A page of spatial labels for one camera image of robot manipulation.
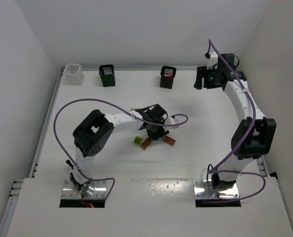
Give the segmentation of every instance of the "rectangular hole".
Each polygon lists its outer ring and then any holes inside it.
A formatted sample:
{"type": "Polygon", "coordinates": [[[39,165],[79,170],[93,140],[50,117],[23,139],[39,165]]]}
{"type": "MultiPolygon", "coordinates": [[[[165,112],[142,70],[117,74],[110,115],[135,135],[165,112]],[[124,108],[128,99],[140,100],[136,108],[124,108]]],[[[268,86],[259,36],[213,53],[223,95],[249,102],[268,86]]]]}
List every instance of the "rectangular hole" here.
{"type": "Polygon", "coordinates": [[[241,207],[241,202],[232,201],[227,203],[213,203],[213,202],[220,202],[220,200],[196,200],[196,207],[241,207]]]}
{"type": "MultiPolygon", "coordinates": [[[[105,208],[105,201],[104,200],[89,200],[84,199],[84,202],[88,205],[92,204],[93,208],[105,208]]],[[[82,203],[81,199],[62,199],[59,207],[76,207],[76,208],[88,208],[82,203]]]]}

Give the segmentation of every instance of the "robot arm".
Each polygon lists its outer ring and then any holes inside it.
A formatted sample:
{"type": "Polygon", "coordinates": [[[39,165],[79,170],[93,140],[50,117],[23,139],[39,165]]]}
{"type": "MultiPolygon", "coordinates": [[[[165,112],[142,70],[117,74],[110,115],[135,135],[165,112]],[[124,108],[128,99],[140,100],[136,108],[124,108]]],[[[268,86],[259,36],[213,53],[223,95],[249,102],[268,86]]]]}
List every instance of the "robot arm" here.
{"type": "MultiPolygon", "coordinates": [[[[222,54],[222,57],[235,71],[234,54],[222,54]]],[[[216,53],[212,53],[207,67],[198,67],[197,79],[194,87],[202,89],[202,80],[207,89],[222,87],[223,91],[230,98],[240,125],[231,140],[233,149],[241,140],[251,124],[253,111],[246,91],[249,93],[256,108],[255,124],[237,151],[224,162],[218,170],[233,170],[242,172],[244,168],[254,159],[260,158],[269,152],[276,129],[274,119],[268,119],[256,105],[251,93],[248,90],[248,83],[243,72],[236,72],[246,90],[243,90],[234,75],[228,70],[216,53]]],[[[216,173],[212,175],[212,186],[214,189],[227,189],[236,183],[237,173],[216,173]]]]}
{"type": "MultiPolygon", "coordinates": [[[[102,151],[112,133],[146,129],[151,140],[158,140],[169,133],[164,126],[149,125],[136,118],[163,125],[178,124],[178,121],[169,117],[160,105],[156,104],[151,107],[133,110],[131,111],[132,116],[103,114],[99,110],[92,111],[73,132],[78,168],[90,177],[95,156],[102,151]]],[[[84,184],[89,183],[88,179],[84,178],[76,168],[73,168],[70,179],[80,193],[85,191],[86,185],[84,184]]]]}

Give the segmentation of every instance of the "metal mounting plate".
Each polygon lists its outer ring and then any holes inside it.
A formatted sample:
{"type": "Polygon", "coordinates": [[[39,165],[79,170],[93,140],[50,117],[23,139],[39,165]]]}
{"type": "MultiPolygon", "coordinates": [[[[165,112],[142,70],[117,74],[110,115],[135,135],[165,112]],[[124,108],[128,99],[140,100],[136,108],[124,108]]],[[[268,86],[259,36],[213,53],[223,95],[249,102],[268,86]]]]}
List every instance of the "metal mounting plate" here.
{"type": "Polygon", "coordinates": [[[238,199],[239,190],[234,184],[233,188],[226,190],[214,190],[212,186],[207,183],[206,179],[194,179],[194,191],[196,200],[224,200],[224,199],[238,199]]]}
{"type": "MultiPolygon", "coordinates": [[[[106,198],[106,192],[107,192],[107,181],[95,181],[92,182],[94,185],[90,185],[90,191],[92,192],[92,195],[90,197],[84,197],[84,200],[104,200],[106,198]]],[[[82,196],[79,195],[74,190],[74,185],[71,181],[65,180],[63,185],[63,191],[62,191],[62,200],[81,200],[82,196]]]]}

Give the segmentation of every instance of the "white wall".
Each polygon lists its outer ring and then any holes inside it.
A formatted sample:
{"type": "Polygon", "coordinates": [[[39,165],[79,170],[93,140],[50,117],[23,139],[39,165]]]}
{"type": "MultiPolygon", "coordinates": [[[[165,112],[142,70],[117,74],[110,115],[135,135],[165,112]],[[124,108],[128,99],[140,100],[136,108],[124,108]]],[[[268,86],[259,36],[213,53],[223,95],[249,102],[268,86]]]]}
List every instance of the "white wall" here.
{"type": "Polygon", "coordinates": [[[240,56],[269,0],[16,0],[59,67],[203,65],[208,38],[240,56]]]}
{"type": "Polygon", "coordinates": [[[241,65],[257,104],[277,122],[266,158],[278,173],[293,226],[293,0],[271,1],[241,65]]]}
{"type": "Polygon", "coordinates": [[[0,0],[0,220],[27,177],[57,73],[14,0],[0,0]]]}

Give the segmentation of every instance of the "black basket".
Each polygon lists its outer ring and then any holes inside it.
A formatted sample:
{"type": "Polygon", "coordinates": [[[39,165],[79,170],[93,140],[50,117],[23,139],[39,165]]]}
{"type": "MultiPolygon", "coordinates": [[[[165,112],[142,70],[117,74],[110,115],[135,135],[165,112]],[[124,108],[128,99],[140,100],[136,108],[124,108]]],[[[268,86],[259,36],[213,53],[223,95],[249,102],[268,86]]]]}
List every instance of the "black basket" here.
{"type": "Polygon", "coordinates": [[[114,66],[112,64],[101,65],[99,67],[99,75],[101,77],[103,87],[116,85],[116,76],[114,66]]]}
{"type": "Polygon", "coordinates": [[[161,70],[161,84],[160,87],[172,89],[172,84],[174,82],[174,77],[176,75],[177,69],[174,67],[163,66],[161,70]]]}

